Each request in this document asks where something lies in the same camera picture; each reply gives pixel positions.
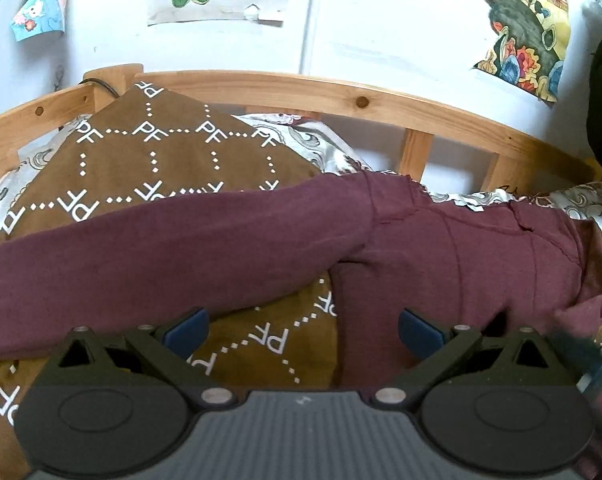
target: maroon sweater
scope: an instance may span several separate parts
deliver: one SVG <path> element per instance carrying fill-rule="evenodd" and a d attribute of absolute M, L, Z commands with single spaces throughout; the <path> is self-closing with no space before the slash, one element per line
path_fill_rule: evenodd
<path fill-rule="evenodd" d="M 48 352 L 74 326 L 117 333 L 193 306 L 261 304 L 330 269 L 341 385 L 368 389 L 411 362 L 415 308 L 441 323 L 602 322 L 593 221 L 522 202 L 436 204 L 408 177 L 323 174 L 272 192 L 177 196 L 0 245 L 0 359 Z"/>

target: bedding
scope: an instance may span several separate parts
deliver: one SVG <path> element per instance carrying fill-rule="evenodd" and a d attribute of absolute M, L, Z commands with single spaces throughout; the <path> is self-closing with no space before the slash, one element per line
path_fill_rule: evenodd
<path fill-rule="evenodd" d="M 335 141 L 329 132 L 326 136 L 306 124 L 299 134 L 291 133 L 281 116 L 273 120 L 266 129 L 268 123 L 260 117 L 256 130 L 181 95 L 150 86 L 133 88 L 98 114 L 66 125 L 46 145 L 21 151 L 19 166 L 0 181 L 0 245 L 171 194 L 270 190 L 321 170 L 348 173 L 364 165 L 353 152 L 339 155 L 335 144 L 340 139 Z M 150 121 L 159 127 L 154 137 L 146 124 Z M 146 126 L 134 133 L 139 124 Z M 197 134 L 188 124 L 205 126 Z M 206 142 L 217 130 L 208 132 L 210 124 L 232 130 L 231 139 L 217 134 L 219 140 L 231 142 Z M 314 165 L 282 142 L 303 150 Z M 331 298 L 330 279 L 324 274 L 286 298 L 220 317 L 212 322 L 210 336 L 191 364 L 228 385 L 328 387 L 336 361 Z M 31 320 L 29 330 L 35 323 Z M 0 361 L 1 479 L 20 479 L 27 472 L 11 425 L 19 400 L 43 363 L 44 359 Z"/>
<path fill-rule="evenodd" d="M 590 182 L 546 194 L 515 196 L 505 189 L 469 194 L 430 193 L 437 203 L 452 201 L 472 211 L 483 211 L 490 204 L 524 200 L 540 207 L 560 209 L 574 220 L 592 219 L 602 231 L 602 182 Z"/>

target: wooden bed frame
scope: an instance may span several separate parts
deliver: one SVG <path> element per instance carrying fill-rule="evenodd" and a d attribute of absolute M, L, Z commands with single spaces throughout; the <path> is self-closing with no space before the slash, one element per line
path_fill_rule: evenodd
<path fill-rule="evenodd" d="M 405 128 L 405 142 L 396 168 L 420 180 L 434 136 L 491 152 L 492 161 L 481 190 L 500 186 L 528 193 L 539 171 L 572 184 L 599 180 L 596 164 L 567 155 L 542 140 L 509 126 L 427 99 L 357 83 L 316 77 L 264 73 L 193 70 L 144 73 L 143 65 L 127 64 L 93 70 L 120 94 L 136 81 L 152 82 L 200 101 L 244 106 L 246 112 L 288 112 L 313 118 L 321 114 L 393 124 Z M 99 85 L 84 83 L 45 95 L 0 115 L 0 177 L 18 165 L 17 150 L 75 119 L 93 114 L 114 98 Z"/>

